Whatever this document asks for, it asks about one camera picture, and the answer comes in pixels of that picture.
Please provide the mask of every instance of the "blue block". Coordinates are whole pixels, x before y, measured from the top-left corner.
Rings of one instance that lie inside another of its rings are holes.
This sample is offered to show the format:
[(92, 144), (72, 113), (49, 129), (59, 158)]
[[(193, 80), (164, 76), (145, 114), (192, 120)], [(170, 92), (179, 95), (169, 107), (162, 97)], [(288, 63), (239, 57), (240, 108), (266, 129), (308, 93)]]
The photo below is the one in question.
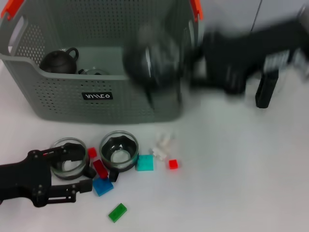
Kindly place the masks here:
[(154, 170), (154, 158), (152, 155), (139, 156), (137, 161), (137, 171), (153, 171)]
[(93, 181), (93, 187), (95, 188), (99, 197), (107, 193), (108, 191), (111, 191), (114, 188), (109, 179), (103, 180), (101, 178), (98, 178)]

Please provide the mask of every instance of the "basket label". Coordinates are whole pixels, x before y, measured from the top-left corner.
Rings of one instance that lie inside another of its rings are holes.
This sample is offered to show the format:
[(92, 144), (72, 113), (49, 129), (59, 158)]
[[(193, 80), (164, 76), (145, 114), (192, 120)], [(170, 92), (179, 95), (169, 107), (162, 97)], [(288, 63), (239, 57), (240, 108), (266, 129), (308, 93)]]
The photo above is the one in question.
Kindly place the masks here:
[(112, 92), (82, 93), (84, 100), (113, 100)]

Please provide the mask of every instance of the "red block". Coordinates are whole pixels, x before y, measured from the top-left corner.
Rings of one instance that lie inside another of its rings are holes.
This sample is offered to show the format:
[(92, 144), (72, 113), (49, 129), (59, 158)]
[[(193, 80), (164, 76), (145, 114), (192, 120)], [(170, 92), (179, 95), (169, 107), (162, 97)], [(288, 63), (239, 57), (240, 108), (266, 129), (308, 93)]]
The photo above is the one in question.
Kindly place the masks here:
[(100, 178), (106, 179), (108, 177), (108, 172), (104, 168), (102, 161), (97, 160), (97, 161), (93, 162), (93, 166), (95, 167)]
[(178, 162), (176, 159), (169, 161), (169, 169), (178, 169)]
[(88, 156), (91, 159), (97, 157), (97, 151), (94, 147), (88, 149)]

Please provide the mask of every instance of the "glass bowl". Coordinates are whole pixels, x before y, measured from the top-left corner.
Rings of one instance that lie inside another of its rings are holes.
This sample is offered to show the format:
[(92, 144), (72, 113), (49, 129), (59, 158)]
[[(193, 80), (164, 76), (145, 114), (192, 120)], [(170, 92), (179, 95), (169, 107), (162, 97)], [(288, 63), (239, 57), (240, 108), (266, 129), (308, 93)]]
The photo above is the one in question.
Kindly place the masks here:
[(85, 149), (85, 157), (80, 161), (59, 162), (57, 165), (51, 165), (52, 172), (60, 179), (70, 179), (71, 177), (83, 175), (83, 170), (87, 166), (88, 151), (85, 143), (76, 138), (63, 138), (51, 145), (50, 148), (65, 145), (66, 143), (81, 144)]
[(127, 131), (113, 131), (102, 139), (99, 152), (108, 169), (125, 172), (134, 167), (138, 160), (139, 143)]

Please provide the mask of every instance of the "gray plastic basket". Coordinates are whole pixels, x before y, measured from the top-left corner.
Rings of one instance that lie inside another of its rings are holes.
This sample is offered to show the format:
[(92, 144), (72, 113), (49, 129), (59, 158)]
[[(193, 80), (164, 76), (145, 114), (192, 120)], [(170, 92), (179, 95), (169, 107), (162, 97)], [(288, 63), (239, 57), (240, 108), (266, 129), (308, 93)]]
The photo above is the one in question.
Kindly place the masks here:
[[(155, 19), (182, 51), (191, 49), (198, 25), (190, 0), (25, 0), (11, 20), (8, 16), (0, 21), (0, 59), (40, 117), (112, 124), (169, 121), (181, 114), (179, 87), (153, 94), (152, 108), (144, 91), (132, 86), (122, 66), (122, 46), (140, 25)], [(78, 70), (96, 67), (111, 75), (56, 74), (38, 67), (49, 52), (69, 47), (80, 51)], [(85, 101), (83, 92), (112, 92), (113, 100)]]

